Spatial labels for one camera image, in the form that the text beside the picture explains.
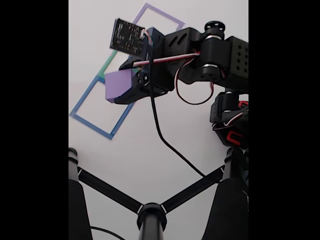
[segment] black metal rod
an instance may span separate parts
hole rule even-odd
[[[156,214],[147,214],[140,228],[139,240],[163,240],[164,232]]]
[[[99,193],[101,193],[101,194],[107,196],[108,198],[112,199],[113,201],[117,202],[118,204],[131,210],[135,214],[138,213],[138,210],[142,205],[137,200],[126,195],[122,191],[119,191],[118,189],[116,189],[113,186],[109,185],[108,183],[102,181],[101,179],[97,178],[96,176],[92,175],[91,173],[87,172],[84,169],[82,169],[79,174],[79,180],[81,182],[83,182],[84,184],[88,185],[89,187],[97,190]]]
[[[168,214],[172,210],[192,199],[194,196],[211,187],[213,184],[218,183],[223,177],[221,168],[224,169],[224,165],[162,203],[166,213]]]

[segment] tripod leg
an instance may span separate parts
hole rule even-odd
[[[202,240],[249,239],[249,188],[239,174],[243,154],[228,150],[228,155]]]
[[[77,152],[69,148],[69,240],[93,240],[87,213],[85,194],[79,183]]]

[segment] wire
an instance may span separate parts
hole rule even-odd
[[[199,55],[200,55],[200,53],[196,52],[196,53],[181,54],[181,55],[176,55],[176,56],[167,56],[167,57],[153,59],[153,63],[157,64],[157,63],[176,61],[176,60],[180,60],[180,59],[189,59],[189,58],[194,58]],[[147,64],[149,64],[149,60],[136,61],[133,63],[133,67],[147,65]]]
[[[179,97],[182,101],[184,101],[185,103],[190,104],[190,105],[201,105],[201,104],[204,104],[204,103],[208,102],[208,101],[212,98],[212,96],[214,95],[214,84],[213,84],[213,82],[210,83],[210,87],[211,87],[211,94],[210,94],[210,96],[209,96],[206,100],[204,100],[204,101],[202,101],[202,102],[198,102],[198,103],[191,103],[191,102],[188,102],[187,100],[185,100],[185,99],[180,95],[179,89],[178,89],[178,76],[179,76],[180,70],[181,70],[184,66],[188,65],[189,63],[191,63],[193,60],[194,60],[194,58],[188,59],[181,67],[179,67],[179,68],[177,69],[177,71],[175,72],[175,76],[174,76],[174,84],[175,84],[176,94],[178,95],[178,97]]]
[[[170,148],[174,153],[176,153],[180,158],[182,158],[193,170],[195,170],[199,175],[201,175],[203,178],[206,177],[201,171],[199,171],[188,159],[186,159],[180,152],[178,152],[173,146],[171,146],[162,136],[160,126],[159,126],[159,120],[158,120],[158,115],[157,115],[157,110],[156,110],[156,103],[155,103],[155,93],[154,93],[154,83],[151,79],[151,71],[152,71],[152,65],[154,63],[153,59],[153,47],[150,47],[150,53],[149,53],[149,87],[150,87],[150,98],[151,98],[151,105],[152,105],[152,111],[153,111],[153,116],[154,116],[154,122],[156,126],[156,130],[159,134],[160,139],[162,142]]]
[[[225,126],[229,126],[235,119],[241,117],[244,113],[240,112],[237,115],[235,115],[233,118],[231,118],[227,123],[223,123]]]
[[[112,231],[109,231],[109,230],[106,230],[106,229],[103,229],[103,228],[100,228],[100,227],[96,227],[96,226],[90,226],[91,229],[94,229],[94,230],[98,230],[98,231],[102,231],[102,232],[105,232],[107,234],[111,234],[112,236],[115,236],[116,238],[120,239],[120,240],[125,240],[123,237],[119,236],[118,234],[115,234],[114,232]]]

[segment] black cable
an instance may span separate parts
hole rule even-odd
[[[154,116],[154,121],[155,121],[155,126],[156,130],[159,134],[160,139],[162,142],[170,148],[173,152],[175,152],[180,158],[182,158],[193,170],[195,170],[199,175],[201,175],[203,178],[206,177],[201,171],[199,171],[191,162],[188,161],[180,152],[178,152],[173,146],[171,146],[162,136],[160,126],[159,126],[159,121],[158,121],[158,115],[157,115],[157,110],[156,110],[156,103],[155,103],[155,93],[154,93],[154,83],[152,82],[151,79],[151,70],[152,70],[152,65],[154,63],[153,59],[153,47],[149,46],[149,87],[150,87],[150,98],[151,98],[151,105],[152,105],[152,111],[153,111],[153,116]]]
[[[100,228],[100,227],[96,227],[96,226],[90,226],[91,229],[94,229],[94,230],[98,230],[98,231],[102,231],[102,232],[105,232],[107,234],[111,234],[112,236],[115,236],[116,238],[120,239],[120,240],[125,240],[123,237],[120,237],[118,234],[115,234],[114,232],[112,231],[109,231],[109,230],[106,230],[106,229],[103,229],[103,228]]]

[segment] green tape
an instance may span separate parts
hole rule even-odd
[[[109,66],[109,64],[111,63],[112,59],[114,59],[115,55],[117,54],[117,51],[114,50],[111,55],[108,57],[108,59],[105,61],[105,63],[103,64],[103,66],[101,67],[100,71],[98,72],[98,76],[101,78],[105,78],[105,70],[107,69],[107,67]]]

